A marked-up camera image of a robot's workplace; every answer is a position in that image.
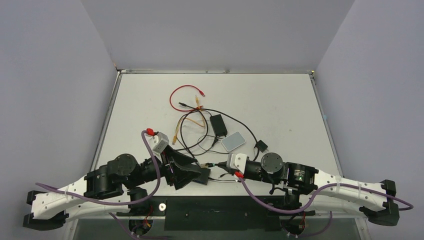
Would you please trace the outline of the small black wall adapter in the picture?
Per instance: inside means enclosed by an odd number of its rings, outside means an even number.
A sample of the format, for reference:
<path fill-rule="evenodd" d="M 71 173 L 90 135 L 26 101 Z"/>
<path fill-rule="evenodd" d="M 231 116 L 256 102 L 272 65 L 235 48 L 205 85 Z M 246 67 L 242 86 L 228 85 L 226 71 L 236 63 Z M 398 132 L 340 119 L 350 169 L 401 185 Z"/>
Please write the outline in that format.
<path fill-rule="evenodd" d="M 268 149 L 268 145 L 262 140 L 257 141 L 254 147 L 257 148 L 261 153 L 264 153 Z"/>

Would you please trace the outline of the black ribbed network switch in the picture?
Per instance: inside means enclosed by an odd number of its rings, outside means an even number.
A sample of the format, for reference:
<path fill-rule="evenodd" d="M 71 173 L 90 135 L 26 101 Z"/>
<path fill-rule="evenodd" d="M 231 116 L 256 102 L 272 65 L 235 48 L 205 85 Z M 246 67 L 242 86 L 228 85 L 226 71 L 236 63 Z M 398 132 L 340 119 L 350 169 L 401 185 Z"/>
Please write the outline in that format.
<path fill-rule="evenodd" d="M 207 185 L 209 182 L 209 177 L 211 170 L 209 168 L 200 168 L 200 176 L 193 180 L 194 183 Z"/>

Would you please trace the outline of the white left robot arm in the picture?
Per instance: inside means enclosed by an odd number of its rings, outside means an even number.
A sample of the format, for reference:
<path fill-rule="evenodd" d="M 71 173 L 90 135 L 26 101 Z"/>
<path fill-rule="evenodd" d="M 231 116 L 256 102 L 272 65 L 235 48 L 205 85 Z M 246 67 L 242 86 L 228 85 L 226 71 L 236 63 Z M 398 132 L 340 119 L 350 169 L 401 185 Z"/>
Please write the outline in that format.
<path fill-rule="evenodd" d="M 152 209 L 151 198 L 161 179 L 179 190 L 201 176 L 195 159 L 166 146 L 142 163 L 123 153 L 79 180 L 55 188 L 42 183 L 32 190 L 26 203 L 31 211 L 23 217 L 24 228 L 50 231 L 66 222 L 98 213 L 139 216 Z"/>

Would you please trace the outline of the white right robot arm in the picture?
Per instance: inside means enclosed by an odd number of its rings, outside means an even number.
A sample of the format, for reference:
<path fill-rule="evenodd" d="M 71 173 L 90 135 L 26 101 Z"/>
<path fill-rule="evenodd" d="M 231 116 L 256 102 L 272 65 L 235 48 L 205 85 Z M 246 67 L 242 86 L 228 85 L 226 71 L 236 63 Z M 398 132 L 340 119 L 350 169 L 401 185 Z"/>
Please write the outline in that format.
<path fill-rule="evenodd" d="M 345 212 L 364 216 L 380 226 L 396 226 L 400 209 L 395 203 L 396 184 L 392 180 L 378 183 L 355 181 L 327 173 L 312 166 L 284 162 L 274 152 L 266 153 L 259 162 L 246 154 L 231 153 L 218 167 L 243 184 L 246 180 L 271 184 L 284 192 L 282 203 L 266 203 L 248 189 L 258 204 L 281 215 L 309 211 Z"/>

